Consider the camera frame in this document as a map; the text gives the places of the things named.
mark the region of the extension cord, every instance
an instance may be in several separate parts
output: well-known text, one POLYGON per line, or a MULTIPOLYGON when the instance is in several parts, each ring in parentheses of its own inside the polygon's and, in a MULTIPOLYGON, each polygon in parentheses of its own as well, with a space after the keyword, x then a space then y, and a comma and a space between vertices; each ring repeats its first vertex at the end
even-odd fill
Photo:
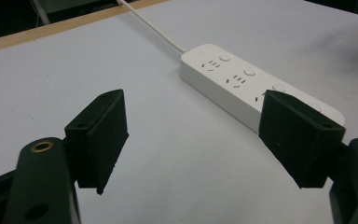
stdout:
POLYGON ((266 90, 291 94, 337 124, 345 122, 344 116, 330 105, 215 45, 201 45, 185 52, 180 77, 255 133, 266 90))

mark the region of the round button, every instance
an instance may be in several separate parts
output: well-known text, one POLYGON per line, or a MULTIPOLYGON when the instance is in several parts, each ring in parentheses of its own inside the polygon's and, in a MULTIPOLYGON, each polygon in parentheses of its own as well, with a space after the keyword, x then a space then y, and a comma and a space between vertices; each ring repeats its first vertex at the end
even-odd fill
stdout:
POLYGON ((219 59, 223 62, 228 62, 231 58, 229 57, 228 54, 222 54, 220 55, 219 59))
POLYGON ((246 76, 253 77, 255 75, 255 70, 253 68, 245 68, 243 69, 243 73, 246 76))
POLYGON ((286 87, 284 87, 283 84, 279 84, 279 83, 273 85, 272 89, 275 91, 286 92, 286 87))
POLYGON ((310 107, 314 108, 316 111, 322 112, 322 107, 320 105, 318 105, 317 103, 310 102, 310 103, 308 103, 308 105, 310 107))

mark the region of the white tabletop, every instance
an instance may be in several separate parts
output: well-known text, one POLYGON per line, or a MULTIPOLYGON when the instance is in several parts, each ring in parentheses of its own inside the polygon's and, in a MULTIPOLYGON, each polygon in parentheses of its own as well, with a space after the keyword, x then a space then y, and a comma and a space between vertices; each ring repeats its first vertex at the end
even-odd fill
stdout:
MULTIPOLYGON (((140 10, 191 49, 211 43, 335 107, 358 137, 358 15, 301 0, 170 0, 140 10)), ((83 223, 333 223, 258 136, 179 78, 180 54, 127 13, 0 50, 0 175, 97 95, 125 92, 130 138, 83 223)))

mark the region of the power cord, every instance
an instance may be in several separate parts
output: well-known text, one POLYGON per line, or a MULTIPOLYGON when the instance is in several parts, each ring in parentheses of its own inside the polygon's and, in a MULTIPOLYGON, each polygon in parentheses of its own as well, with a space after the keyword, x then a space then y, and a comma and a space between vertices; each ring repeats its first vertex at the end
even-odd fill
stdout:
POLYGON ((136 9, 134 9, 130 4, 128 4, 124 0, 117 0, 117 3, 119 5, 124 5, 126 8, 128 8, 135 16, 137 16, 141 21, 146 23, 152 30, 154 30, 158 35, 160 35, 163 39, 165 39, 171 46, 173 46, 175 49, 179 50, 181 53, 185 53, 188 51, 188 49, 184 49, 180 47, 178 44, 176 44, 173 40, 171 40, 169 37, 167 37, 162 31, 159 30, 156 26, 154 26, 150 21, 148 21, 145 17, 143 17, 141 14, 137 12, 136 9))

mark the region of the wooden edge strip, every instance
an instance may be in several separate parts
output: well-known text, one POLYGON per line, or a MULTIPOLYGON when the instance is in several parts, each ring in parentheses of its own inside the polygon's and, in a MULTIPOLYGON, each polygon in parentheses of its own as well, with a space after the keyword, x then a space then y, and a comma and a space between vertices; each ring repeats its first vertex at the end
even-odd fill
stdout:
MULTIPOLYGON (((139 0, 131 3, 134 8, 152 6, 168 0, 139 0)), ((109 17, 128 12, 124 6, 111 7, 106 10, 93 12, 84 16, 75 17, 66 21, 55 22, 46 26, 38 27, 32 30, 19 32, 13 35, 0 37, 0 49, 10 48, 25 42, 33 41, 44 36, 54 35, 62 31, 70 30, 95 21, 100 21, 109 17)))

